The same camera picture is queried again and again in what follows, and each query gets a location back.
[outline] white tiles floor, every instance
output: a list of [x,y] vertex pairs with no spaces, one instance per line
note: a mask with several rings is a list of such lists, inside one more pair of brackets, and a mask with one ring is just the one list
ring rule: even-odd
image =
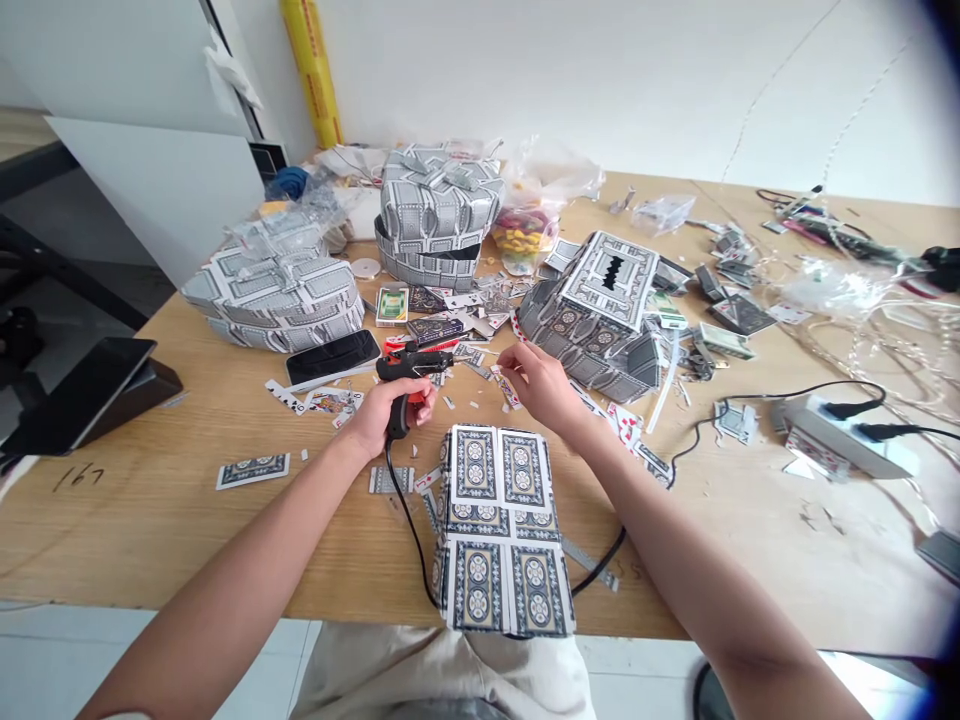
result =
[[[0,720],[72,718],[153,617],[142,610],[0,603]],[[217,720],[282,720],[293,707],[320,622],[281,620]],[[703,662],[696,645],[578,638],[599,720],[688,720]],[[856,658],[824,657],[875,720],[910,716],[920,689]]]

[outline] person's right hand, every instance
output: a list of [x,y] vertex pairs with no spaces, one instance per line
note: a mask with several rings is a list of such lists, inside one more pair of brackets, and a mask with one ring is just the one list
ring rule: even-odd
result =
[[500,353],[500,367],[530,414],[565,440],[589,422],[590,411],[567,381],[560,361],[533,343]]

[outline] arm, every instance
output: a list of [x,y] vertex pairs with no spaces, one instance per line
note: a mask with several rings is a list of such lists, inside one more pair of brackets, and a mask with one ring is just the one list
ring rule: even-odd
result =
[[78,718],[212,717],[276,626],[350,484],[383,450],[393,399],[418,390],[426,402],[408,419],[421,425],[436,402],[428,379],[370,391],[320,456],[164,606]]
[[530,413],[597,476],[738,718],[869,717],[763,588],[625,451],[606,420],[586,409],[559,361],[523,344],[500,363]]

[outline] handwritten number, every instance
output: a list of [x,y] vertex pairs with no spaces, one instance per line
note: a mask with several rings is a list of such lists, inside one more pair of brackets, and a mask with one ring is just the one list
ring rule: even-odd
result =
[[[89,471],[90,475],[95,476],[95,479],[94,479],[94,481],[93,481],[93,483],[92,483],[93,485],[96,485],[98,482],[100,482],[100,478],[103,477],[104,470],[103,470],[103,468],[94,468],[93,470],[91,470],[90,468],[91,468],[92,465],[93,465],[93,463],[87,463],[86,465],[84,465],[84,466],[80,469],[80,472],[78,472],[78,473],[73,477],[73,479],[70,481],[70,487],[75,487],[75,486],[79,485],[80,483],[82,483],[82,482],[83,482],[83,479],[87,477],[87,471]],[[67,471],[63,474],[63,477],[60,478],[60,480],[59,480],[59,481],[57,482],[57,484],[54,486],[53,492],[56,492],[57,490],[59,490],[59,489],[60,489],[60,486],[63,485],[64,481],[65,481],[68,477],[70,477],[71,475],[73,475],[73,472],[74,472],[74,470],[76,470],[76,469],[77,469],[77,466],[74,465],[72,468],[70,468],[69,470],[67,470]]]

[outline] hand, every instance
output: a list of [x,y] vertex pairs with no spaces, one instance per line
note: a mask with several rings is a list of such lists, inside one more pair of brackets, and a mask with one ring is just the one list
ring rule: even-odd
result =
[[500,367],[530,414],[567,440],[590,411],[567,382],[563,365],[533,343],[517,343],[500,353]]
[[420,427],[428,422],[433,416],[433,406],[437,402],[437,389],[430,382],[430,378],[417,380],[400,378],[382,382],[368,392],[357,414],[343,426],[337,441],[353,444],[367,456],[367,461],[373,460],[383,452],[393,401],[401,395],[411,395],[415,392],[423,394],[423,404],[407,404],[407,424],[411,427]]

